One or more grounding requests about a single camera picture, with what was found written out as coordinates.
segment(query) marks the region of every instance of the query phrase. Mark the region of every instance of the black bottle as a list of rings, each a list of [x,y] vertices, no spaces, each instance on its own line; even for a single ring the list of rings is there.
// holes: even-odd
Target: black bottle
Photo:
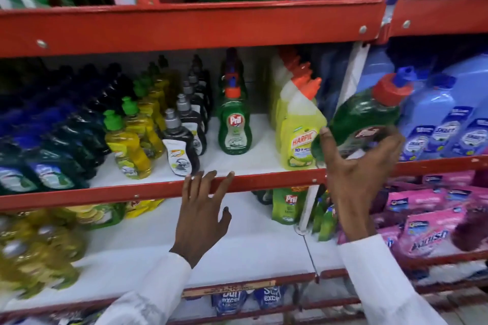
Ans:
[[[207,90],[203,85],[200,84],[198,75],[193,71],[193,69],[191,69],[190,72],[188,73],[188,81],[192,85],[195,94],[198,95],[204,102],[205,115],[207,116],[207,118],[210,118],[211,108],[210,108],[210,100],[207,95]]]
[[[200,98],[200,96],[195,94],[194,88],[188,81],[183,82],[183,94],[185,94],[188,100],[190,100],[191,110],[200,113],[202,118],[202,129],[204,129],[204,133],[206,134],[208,131],[208,119],[206,116],[204,101]]]
[[[180,115],[181,124],[193,134],[193,145],[195,146],[197,155],[201,156],[207,150],[207,138],[202,129],[202,118],[200,114],[191,110],[190,102],[185,94],[178,94],[176,108]]]
[[[193,146],[193,134],[181,125],[175,110],[166,110],[166,130],[162,142],[167,149],[168,162],[175,175],[185,177],[195,175],[200,169],[200,161]]]

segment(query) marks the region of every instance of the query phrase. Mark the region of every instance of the white shirt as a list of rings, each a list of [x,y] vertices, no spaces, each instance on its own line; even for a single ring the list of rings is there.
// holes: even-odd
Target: white shirt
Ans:
[[[370,325],[447,325],[412,287],[381,235],[339,246]],[[139,288],[120,297],[95,325],[163,325],[181,300],[191,267],[168,253]]]

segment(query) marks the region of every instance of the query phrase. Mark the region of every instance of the hand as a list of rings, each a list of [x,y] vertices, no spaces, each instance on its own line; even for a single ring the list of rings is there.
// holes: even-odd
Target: hand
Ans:
[[[183,183],[175,244],[169,251],[185,258],[191,268],[227,234],[232,218],[229,208],[225,207],[221,220],[218,220],[222,199],[234,179],[234,171],[227,175],[210,198],[210,184],[216,174],[216,171],[211,171],[202,178],[204,173],[200,171],[193,180],[191,175],[186,176]]]
[[[358,159],[343,159],[330,130],[322,127],[320,144],[327,166],[327,189],[350,242],[375,235],[369,218],[371,202],[391,174],[405,138],[392,126],[387,136]]]

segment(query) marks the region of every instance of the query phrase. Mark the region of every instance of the person's left hand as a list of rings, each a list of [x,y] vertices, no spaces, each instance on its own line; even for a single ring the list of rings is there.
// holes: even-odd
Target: person's left hand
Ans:
[[[216,174],[211,171],[203,177],[203,171],[199,171],[193,180],[191,175],[186,176],[183,183],[175,244],[169,251],[185,258],[191,268],[227,233],[232,218],[229,208],[225,207],[221,220],[218,220],[222,199],[234,179],[234,171],[220,183],[214,196],[209,197],[210,184]]]

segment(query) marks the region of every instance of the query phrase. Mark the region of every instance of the gray bottle cap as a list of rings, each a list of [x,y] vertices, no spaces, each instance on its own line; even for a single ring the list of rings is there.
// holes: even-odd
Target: gray bottle cap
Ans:
[[[194,90],[192,85],[188,81],[183,82],[183,94],[185,95],[193,95]]]
[[[186,99],[185,94],[178,94],[178,101],[176,102],[176,108],[180,112],[187,112],[191,109],[190,102]]]
[[[10,219],[7,216],[0,216],[0,231],[5,231],[10,227]]]
[[[5,258],[12,258],[15,256],[19,256],[27,251],[27,244],[22,242],[21,240],[13,240],[5,247],[3,247],[3,256]]]
[[[188,81],[190,84],[197,84],[198,83],[198,76],[193,72],[193,69],[190,70],[188,73]]]
[[[38,234],[39,235],[43,235],[43,236],[47,236],[47,237],[50,237],[50,236],[53,236],[54,235],[54,231],[55,231],[55,228],[54,226],[52,225],[44,225],[44,226],[41,226],[38,230]]]
[[[167,128],[179,128],[181,126],[180,118],[173,108],[168,108],[165,113],[166,118],[164,121],[166,122]]]

